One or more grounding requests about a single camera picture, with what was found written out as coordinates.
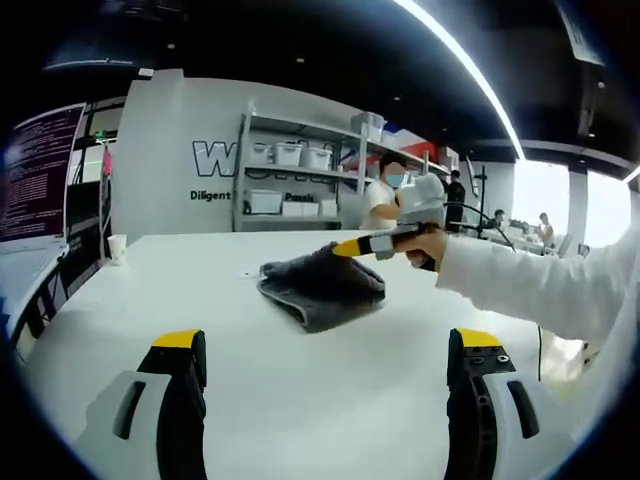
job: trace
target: person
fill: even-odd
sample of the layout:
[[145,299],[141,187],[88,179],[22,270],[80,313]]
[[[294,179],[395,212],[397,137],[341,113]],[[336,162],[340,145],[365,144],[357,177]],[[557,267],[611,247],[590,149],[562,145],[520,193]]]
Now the person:
[[482,224],[482,228],[486,230],[490,230],[492,228],[500,228],[502,226],[502,222],[504,221],[504,210],[499,208],[493,213],[493,218],[488,220]]
[[549,216],[542,212],[538,218],[540,219],[540,225],[535,227],[535,232],[538,234],[545,247],[554,248],[556,244],[556,236],[553,232],[553,227],[549,223]]
[[402,155],[388,152],[380,159],[380,178],[374,180],[364,193],[362,230],[386,230],[397,226],[400,207],[395,190],[404,180],[407,164]]
[[617,243],[593,249],[587,258],[516,254],[436,227],[396,250],[406,252],[414,267],[433,258],[436,287],[458,292],[478,309],[532,320],[560,337],[601,347],[567,406],[576,438],[616,400],[637,338],[640,219]]
[[[453,170],[451,172],[451,183],[447,186],[447,202],[464,203],[466,191],[460,183],[460,171]],[[460,225],[457,223],[462,222],[462,206],[449,205],[447,207],[447,216],[445,219],[446,229],[449,232],[459,232]]]

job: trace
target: window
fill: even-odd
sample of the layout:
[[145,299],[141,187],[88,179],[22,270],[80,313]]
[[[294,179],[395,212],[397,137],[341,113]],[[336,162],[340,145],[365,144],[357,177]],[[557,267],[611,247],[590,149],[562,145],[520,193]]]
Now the window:
[[604,247],[615,243],[631,223],[629,187],[596,172],[587,175],[587,229],[585,244]]
[[512,217],[529,225],[538,225],[538,217],[542,212],[546,212],[555,234],[566,234],[569,224],[567,167],[543,162],[518,161],[514,172]]

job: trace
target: white sleeve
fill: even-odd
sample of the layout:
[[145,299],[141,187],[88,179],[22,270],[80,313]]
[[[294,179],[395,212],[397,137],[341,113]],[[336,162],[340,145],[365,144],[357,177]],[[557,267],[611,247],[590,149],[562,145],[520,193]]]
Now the white sleeve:
[[372,182],[364,193],[365,214],[371,213],[371,210],[378,205],[389,205],[389,195],[382,185],[378,182]]
[[635,267],[640,224],[585,259],[537,257],[473,239],[449,237],[437,286],[481,310],[537,322],[567,339],[602,342]]

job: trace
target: led strip light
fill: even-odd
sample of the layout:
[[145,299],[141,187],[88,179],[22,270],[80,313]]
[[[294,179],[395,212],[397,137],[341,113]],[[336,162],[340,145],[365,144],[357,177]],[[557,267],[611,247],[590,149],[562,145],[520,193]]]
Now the led strip light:
[[400,5],[402,8],[404,8],[411,15],[416,17],[418,20],[420,20],[420,22],[422,22],[425,27],[431,30],[442,41],[442,43],[444,43],[447,46],[447,48],[451,50],[451,52],[456,56],[456,58],[460,60],[460,63],[462,63],[464,68],[467,69],[467,71],[476,81],[478,86],[480,86],[484,94],[489,99],[489,102],[491,102],[491,105],[493,105],[493,108],[498,114],[498,117],[500,117],[500,120],[504,125],[504,129],[507,131],[507,135],[509,135],[511,142],[513,143],[513,148],[515,148],[516,153],[518,154],[517,160],[526,160],[526,157],[524,155],[524,150],[522,149],[522,145],[520,144],[520,139],[518,138],[518,135],[515,129],[513,128],[513,125],[511,124],[511,120],[509,120],[509,116],[507,115],[507,112],[505,111],[504,107],[500,103],[500,100],[498,99],[498,96],[496,95],[496,93],[493,91],[493,88],[491,88],[491,85],[489,85],[489,82],[484,77],[484,75],[482,74],[480,69],[477,67],[477,65],[473,62],[469,54],[464,51],[464,49],[460,46],[460,44],[456,41],[456,39],[453,38],[451,34],[447,32],[445,28],[442,25],[440,25],[435,18],[429,15],[422,7],[417,5],[414,1],[412,0],[393,0],[393,1],[398,5]]

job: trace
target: hand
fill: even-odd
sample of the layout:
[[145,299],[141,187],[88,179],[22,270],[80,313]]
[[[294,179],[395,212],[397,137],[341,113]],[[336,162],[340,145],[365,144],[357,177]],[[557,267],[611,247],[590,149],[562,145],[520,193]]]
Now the hand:
[[405,252],[411,265],[415,268],[420,268],[429,256],[435,260],[435,269],[436,272],[439,272],[446,248],[447,234],[438,227],[430,226],[426,233],[399,242],[395,250],[398,253]]

